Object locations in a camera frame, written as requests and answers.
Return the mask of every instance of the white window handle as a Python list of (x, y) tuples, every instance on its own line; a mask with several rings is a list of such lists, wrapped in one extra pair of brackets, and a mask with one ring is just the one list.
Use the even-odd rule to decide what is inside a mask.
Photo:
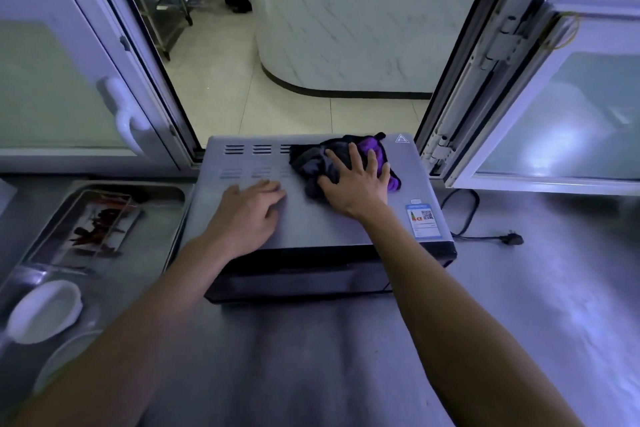
[(144, 156), (144, 151), (131, 133), (131, 125), (133, 124), (136, 130), (149, 130), (151, 123), (121, 78), (110, 76), (105, 79), (104, 86), (117, 107), (116, 130), (133, 153)]

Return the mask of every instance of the stainless steel countertop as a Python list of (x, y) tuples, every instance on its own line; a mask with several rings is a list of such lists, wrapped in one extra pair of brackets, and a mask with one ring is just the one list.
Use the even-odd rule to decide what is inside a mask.
[[(8, 179), (20, 193), (0, 217), (0, 276), (59, 203), (72, 180), (65, 179)], [(640, 424), (640, 201), (480, 195), (469, 234), (514, 229), (525, 244), (460, 243), (450, 273), (515, 335), (586, 425)], [(452, 230), (471, 204), (462, 192), (447, 204)], [(269, 306), (203, 299), (193, 337), (143, 424), (452, 425), (391, 295)]]

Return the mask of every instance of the white plate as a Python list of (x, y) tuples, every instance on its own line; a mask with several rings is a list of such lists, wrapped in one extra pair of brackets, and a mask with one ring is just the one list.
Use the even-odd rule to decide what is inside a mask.
[(37, 286), (13, 309), (7, 335), (20, 344), (44, 341), (76, 322), (82, 310), (80, 289), (68, 280)]
[(78, 334), (55, 350), (40, 370), (36, 378), (36, 383), (33, 386), (33, 393), (37, 395), (43, 391), (48, 384), (56, 379), (60, 370), (66, 364), (78, 358), (101, 332), (102, 331), (89, 331), (88, 333)]

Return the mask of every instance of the curved counter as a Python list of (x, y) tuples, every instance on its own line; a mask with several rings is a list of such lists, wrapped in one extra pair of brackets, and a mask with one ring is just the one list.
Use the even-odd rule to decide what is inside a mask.
[(474, 0), (252, 0), (260, 61), (306, 94), (429, 98)]

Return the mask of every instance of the left hand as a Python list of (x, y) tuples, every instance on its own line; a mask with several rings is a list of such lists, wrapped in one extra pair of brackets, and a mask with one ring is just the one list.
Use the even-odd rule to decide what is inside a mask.
[(229, 261), (257, 250), (276, 229), (278, 212), (271, 205), (285, 195), (277, 181), (261, 179), (243, 191), (237, 184), (230, 186), (207, 229), (196, 240), (203, 245), (215, 244)]

